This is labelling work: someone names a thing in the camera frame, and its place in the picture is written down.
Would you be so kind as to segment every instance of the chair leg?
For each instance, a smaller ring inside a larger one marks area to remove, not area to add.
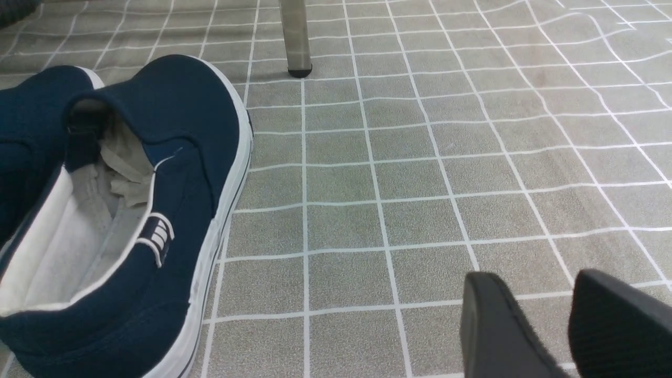
[[[289,74],[302,79],[312,71],[305,0],[280,0]]]

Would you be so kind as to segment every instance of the navy blue shoe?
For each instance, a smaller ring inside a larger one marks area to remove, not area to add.
[[[10,257],[4,253],[7,240],[62,162],[67,141],[63,108],[76,94],[101,87],[93,71],[58,66],[0,91],[0,276]]]
[[[66,107],[65,162],[0,282],[35,378],[186,378],[252,130],[211,64],[157,59]]]

